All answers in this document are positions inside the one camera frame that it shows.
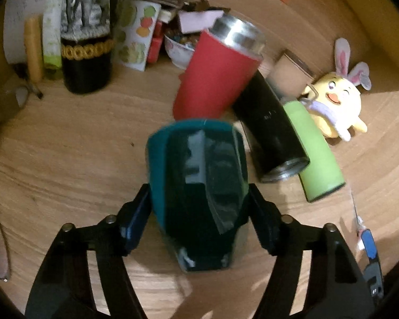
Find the plush toy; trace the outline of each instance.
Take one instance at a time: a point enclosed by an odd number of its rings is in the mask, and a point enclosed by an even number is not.
[[[302,103],[307,107],[322,134],[327,138],[340,137],[349,141],[348,129],[366,132],[366,124],[359,118],[361,110],[360,92],[355,86],[362,84],[366,90],[371,89],[369,67],[366,63],[358,63],[348,74],[350,46],[344,38],[335,42],[336,72],[328,73],[313,86],[318,97],[312,101],[315,93],[308,86],[303,94],[308,94]]]

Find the black vase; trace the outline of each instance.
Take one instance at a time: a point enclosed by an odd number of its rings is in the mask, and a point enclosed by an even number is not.
[[[64,83],[69,91],[86,94],[103,88],[111,77],[109,35],[82,41],[61,39]]]

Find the bowl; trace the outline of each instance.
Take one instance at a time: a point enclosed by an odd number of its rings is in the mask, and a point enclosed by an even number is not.
[[[189,65],[192,55],[194,55],[194,49],[177,43],[167,36],[164,37],[165,50],[168,56],[171,58],[171,62],[173,62],[176,67],[185,70]]]

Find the wood grain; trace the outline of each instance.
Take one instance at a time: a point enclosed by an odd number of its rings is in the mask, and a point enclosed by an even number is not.
[[[351,248],[353,196],[387,272],[399,259],[399,70],[371,47],[342,0],[211,1],[248,16],[266,32],[264,74],[284,48],[317,73],[332,70],[338,36],[349,39],[353,62],[369,63],[373,89],[363,93],[361,113],[368,133],[332,146],[348,185],[314,204],[305,201],[298,177],[258,186],[281,212],[303,224],[336,223]],[[334,18],[334,11],[345,18]],[[165,57],[144,73],[117,66],[107,88],[84,97],[69,93],[62,81],[44,81],[43,100],[31,96],[16,118],[1,126],[0,221],[13,271],[2,287],[18,308],[24,310],[37,270],[64,223],[96,224],[117,213],[147,181],[145,144],[172,121],[180,73]],[[250,157],[248,162],[250,181],[256,182]],[[293,312],[302,308],[308,258]],[[124,261],[151,319],[246,319],[260,301],[275,259],[261,249],[250,227],[246,255],[233,269],[183,274],[151,217],[140,246]],[[97,306],[106,312],[94,255],[89,265]]]

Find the small container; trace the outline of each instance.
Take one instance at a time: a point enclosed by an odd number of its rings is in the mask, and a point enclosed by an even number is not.
[[[284,97],[293,98],[299,97],[305,87],[314,81],[311,69],[289,50],[284,51],[266,80],[277,83]]]
[[[164,36],[164,46],[173,65],[185,70],[189,65],[192,55],[194,55],[194,49],[177,43],[167,36]]]
[[[225,14],[201,33],[177,93],[173,116],[217,119],[256,73],[265,36],[251,23]]]

